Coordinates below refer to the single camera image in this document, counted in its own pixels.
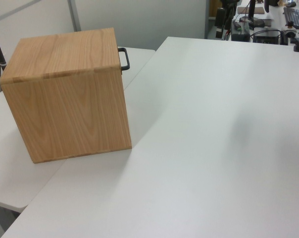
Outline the dark robot gripper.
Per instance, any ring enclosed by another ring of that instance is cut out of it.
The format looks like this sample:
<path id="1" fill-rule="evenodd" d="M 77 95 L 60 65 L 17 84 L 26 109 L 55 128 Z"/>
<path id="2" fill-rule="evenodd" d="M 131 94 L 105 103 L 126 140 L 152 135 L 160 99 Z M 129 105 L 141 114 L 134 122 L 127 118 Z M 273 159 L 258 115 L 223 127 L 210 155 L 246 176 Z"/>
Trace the dark robot gripper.
<path id="1" fill-rule="evenodd" d="M 224 40 L 229 39 L 231 33 L 231 24 L 232 19 L 235 15 L 235 7 L 239 3 L 239 0 L 220 0 L 222 8 L 217 9 L 216 18 L 215 18 L 215 27 L 216 27 L 216 38 L 222 38 L 223 29 L 226 30 L 224 35 Z"/>

